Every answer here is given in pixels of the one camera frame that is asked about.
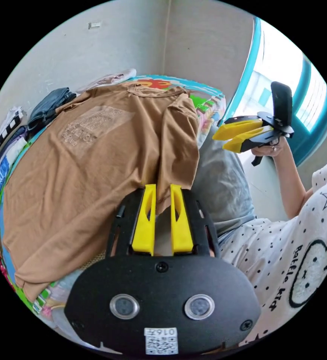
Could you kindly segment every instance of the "bed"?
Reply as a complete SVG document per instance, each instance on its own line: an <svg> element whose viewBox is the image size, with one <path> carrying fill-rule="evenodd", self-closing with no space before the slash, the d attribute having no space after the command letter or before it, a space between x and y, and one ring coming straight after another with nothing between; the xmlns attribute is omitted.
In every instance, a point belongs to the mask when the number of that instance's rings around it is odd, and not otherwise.
<svg viewBox="0 0 327 360"><path fill-rule="evenodd" d="M208 131L212 124L217 123L224 115L226 110L226 101L224 94L215 88L207 86L205 84L197 83L190 80L162 76L162 75L142 75L129 79L127 82L136 82L138 84L152 87L156 89L170 89L175 86L181 86L190 91L190 98L192 99L198 119L199 119L199 133L197 136L198 147L201 147ZM42 129L32 139L28 141L12 168L10 169L7 179L15 170L20 159L26 153L26 151L34 144L38 137L44 132ZM84 268L77 269L71 274L65 276L54 283L51 283L41 294L36 301L29 302L25 297L23 291L19 289L14 280L15 269L10 259L8 251L3 246L3 237L5 233L4 218L3 218L3 199L5 195L5 187L2 187L0 192L0 253L2 257L3 266L8 273L8 280L12 284L19 298L23 303L45 324L52 329L56 330L66 338L79 343L86 347L91 345L83 343L73 331L72 327L66 320L63 309L67 301L70 289L77 277L84 271ZM101 348L103 351L110 351L106 348Z"/></svg>

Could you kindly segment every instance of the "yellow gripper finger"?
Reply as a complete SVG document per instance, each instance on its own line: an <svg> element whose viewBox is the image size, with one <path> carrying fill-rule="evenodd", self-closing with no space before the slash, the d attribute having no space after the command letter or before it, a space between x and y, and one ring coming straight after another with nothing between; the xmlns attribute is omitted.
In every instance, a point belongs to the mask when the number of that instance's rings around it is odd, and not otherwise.
<svg viewBox="0 0 327 360"><path fill-rule="evenodd" d="M171 185L171 246L172 255L193 251L193 240L186 208L179 185Z"/></svg>
<svg viewBox="0 0 327 360"><path fill-rule="evenodd" d="M134 252L149 253L153 256L155 247L156 185L146 185L141 209L134 232Z"/></svg>
<svg viewBox="0 0 327 360"><path fill-rule="evenodd" d="M230 140L235 136L243 134L248 131L256 130L262 127L262 120L246 120L239 121L237 123L224 124L219 127L215 135L213 135L213 140Z"/></svg>
<svg viewBox="0 0 327 360"><path fill-rule="evenodd" d="M269 125L261 127L256 130L248 131L243 134L237 135L231 141L227 142L222 149L232 151L234 153L240 153L242 148L242 143L250 138L253 138L257 135L264 134L265 132L269 132L273 130L273 128Z"/></svg>

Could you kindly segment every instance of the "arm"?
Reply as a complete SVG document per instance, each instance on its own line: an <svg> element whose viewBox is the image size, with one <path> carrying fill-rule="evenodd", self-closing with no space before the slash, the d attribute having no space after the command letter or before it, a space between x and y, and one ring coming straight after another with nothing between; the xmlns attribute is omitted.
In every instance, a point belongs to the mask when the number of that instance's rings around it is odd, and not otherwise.
<svg viewBox="0 0 327 360"><path fill-rule="evenodd" d="M312 195L312 188L306 191L297 172L294 158L286 138L281 137L274 152L271 146L264 146L252 150L254 155L272 156L275 162L283 206L287 216L292 219L297 216Z"/></svg>

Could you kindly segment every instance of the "qr code sticker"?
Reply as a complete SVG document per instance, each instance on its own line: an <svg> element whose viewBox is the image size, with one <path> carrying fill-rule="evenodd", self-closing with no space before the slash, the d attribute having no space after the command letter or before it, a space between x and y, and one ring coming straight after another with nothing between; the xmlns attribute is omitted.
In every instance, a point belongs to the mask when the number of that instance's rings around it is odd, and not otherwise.
<svg viewBox="0 0 327 360"><path fill-rule="evenodd" d="M145 328L146 355L178 354L176 328Z"/></svg>

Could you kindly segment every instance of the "hand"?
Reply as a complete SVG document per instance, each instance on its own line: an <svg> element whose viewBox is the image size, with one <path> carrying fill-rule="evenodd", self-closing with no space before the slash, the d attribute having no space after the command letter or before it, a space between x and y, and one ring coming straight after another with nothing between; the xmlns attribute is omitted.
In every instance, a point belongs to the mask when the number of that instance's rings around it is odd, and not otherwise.
<svg viewBox="0 0 327 360"><path fill-rule="evenodd" d="M255 147L254 149L251 149L251 152L255 156L272 156L274 158L278 154L281 153L281 151L284 149L284 147L286 145L287 145L286 138L281 136L278 144L270 145L270 146Z"/></svg>

